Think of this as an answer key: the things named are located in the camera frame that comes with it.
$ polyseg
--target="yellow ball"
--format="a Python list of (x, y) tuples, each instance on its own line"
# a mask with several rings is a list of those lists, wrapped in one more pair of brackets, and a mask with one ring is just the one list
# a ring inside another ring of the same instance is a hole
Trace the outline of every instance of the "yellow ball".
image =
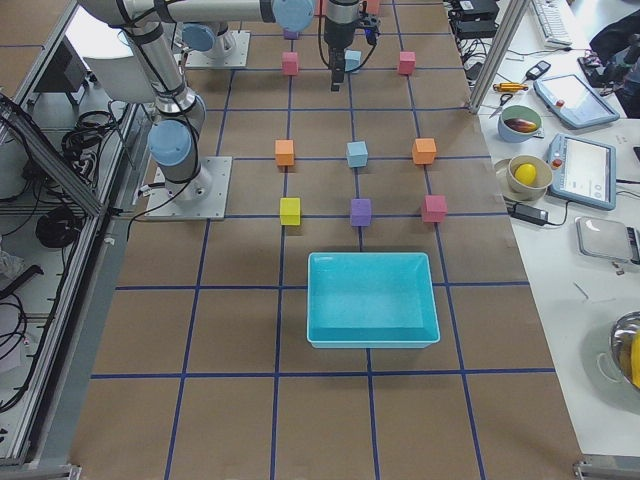
[(536, 170), (536, 166), (534, 164), (523, 163), (518, 168), (516, 168), (513, 176), (523, 185), (530, 187), (531, 185), (533, 185), (533, 182), (536, 181), (537, 174), (538, 171)]

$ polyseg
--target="light blue plastic bin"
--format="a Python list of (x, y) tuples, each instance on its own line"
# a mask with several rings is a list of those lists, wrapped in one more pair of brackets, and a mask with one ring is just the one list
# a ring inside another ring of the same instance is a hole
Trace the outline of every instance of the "light blue plastic bin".
[(424, 348), (440, 341), (429, 257), (309, 255), (307, 339), (316, 348)]

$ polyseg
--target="white keyboard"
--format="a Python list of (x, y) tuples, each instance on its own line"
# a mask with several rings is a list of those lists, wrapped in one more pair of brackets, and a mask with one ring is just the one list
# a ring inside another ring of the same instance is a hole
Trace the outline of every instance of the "white keyboard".
[(557, 1), (564, 0), (531, 0), (545, 47), (562, 48), (571, 45), (571, 37), (569, 37), (562, 23), (562, 18), (560, 18)]

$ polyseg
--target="metal bowl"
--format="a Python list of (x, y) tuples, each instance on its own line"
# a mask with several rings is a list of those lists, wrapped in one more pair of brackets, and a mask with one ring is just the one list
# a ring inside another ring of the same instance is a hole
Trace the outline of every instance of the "metal bowl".
[(627, 313), (611, 329), (609, 345), (611, 358), (624, 380), (640, 393), (640, 388), (631, 382), (631, 343), (636, 335), (640, 335), (640, 312)]

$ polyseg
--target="orange cube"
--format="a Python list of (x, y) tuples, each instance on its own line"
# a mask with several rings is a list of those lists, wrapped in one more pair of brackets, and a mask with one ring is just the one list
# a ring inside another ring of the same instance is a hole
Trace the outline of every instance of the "orange cube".
[(436, 141), (433, 138), (416, 138), (411, 154), (416, 165), (431, 165), (436, 159)]
[(293, 140), (276, 140), (276, 165), (290, 167), (293, 163)]

